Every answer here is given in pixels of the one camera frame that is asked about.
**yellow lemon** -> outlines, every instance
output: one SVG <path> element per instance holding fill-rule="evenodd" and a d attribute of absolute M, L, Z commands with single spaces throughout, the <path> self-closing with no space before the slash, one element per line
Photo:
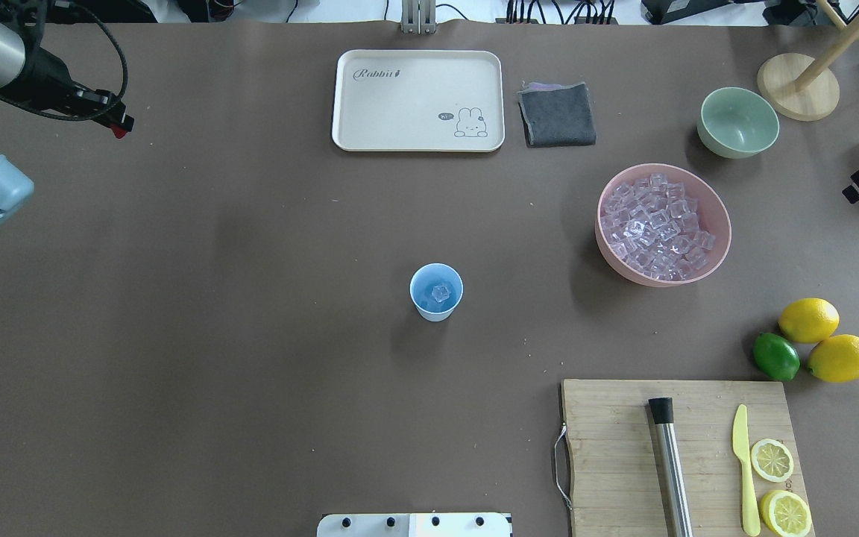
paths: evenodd
<path fill-rule="evenodd" d="M 833 305 L 822 298 L 802 298 L 793 302 L 781 317 L 778 326 L 787 339 L 795 343 L 817 343 L 831 337 L 841 324 Z"/>
<path fill-rule="evenodd" d="M 773 490 L 761 498 L 761 519 L 780 537 L 804 537 L 811 532 L 811 509 L 790 490 Z"/>
<path fill-rule="evenodd" d="M 754 472 L 766 480 L 783 483 L 794 473 L 794 458 L 786 445 L 776 439 L 760 439 L 751 448 Z"/>
<path fill-rule="evenodd" d="M 808 369 L 828 382 L 859 378 L 859 337 L 844 333 L 821 341 L 811 351 Z"/>

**pink bowl of ice cubes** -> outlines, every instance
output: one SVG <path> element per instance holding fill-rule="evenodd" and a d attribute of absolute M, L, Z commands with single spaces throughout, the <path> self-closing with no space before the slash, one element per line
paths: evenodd
<path fill-rule="evenodd" d="M 667 288 L 718 269 L 731 247 L 731 220 L 718 194 L 695 174 L 669 164 L 638 164 L 602 191 L 596 239 L 616 272 Z"/>

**wooden cutting board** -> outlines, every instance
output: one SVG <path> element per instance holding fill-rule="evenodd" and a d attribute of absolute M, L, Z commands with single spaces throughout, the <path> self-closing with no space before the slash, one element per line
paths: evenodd
<path fill-rule="evenodd" d="M 758 499 L 776 489 L 808 499 L 780 382 L 569 379 L 562 382 L 562 408 L 569 428 L 573 537 L 668 536 L 647 409 L 649 398 L 662 397 L 674 403 L 696 537 L 744 535 L 740 463 L 731 451 L 731 425 L 741 403 L 747 405 L 750 445 L 778 439 L 794 455 L 787 482 L 767 482 L 753 473 Z M 761 536 L 773 535 L 761 522 Z M 814 537 L 813 528 L 808 535 Z"/>

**black cap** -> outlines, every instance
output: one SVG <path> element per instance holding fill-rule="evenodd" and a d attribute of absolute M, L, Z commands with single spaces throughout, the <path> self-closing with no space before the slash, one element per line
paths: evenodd
<path fill-rule="evenodd" d="M 652 418 L 655 419 L 655 424 L 674 424 L 675 412 L 672 411 L 671 398 L 648 400 L 648 406 L 652 407 Z"/>

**gray cloth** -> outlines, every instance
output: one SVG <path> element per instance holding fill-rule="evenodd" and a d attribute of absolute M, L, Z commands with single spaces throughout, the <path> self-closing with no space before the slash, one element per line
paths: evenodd
<path fill-rule="evenodd" d="M 518 95 L 526 140 L 532 147 L 596 142 L 585 82 L 570 86 L 532 82 Z"/>

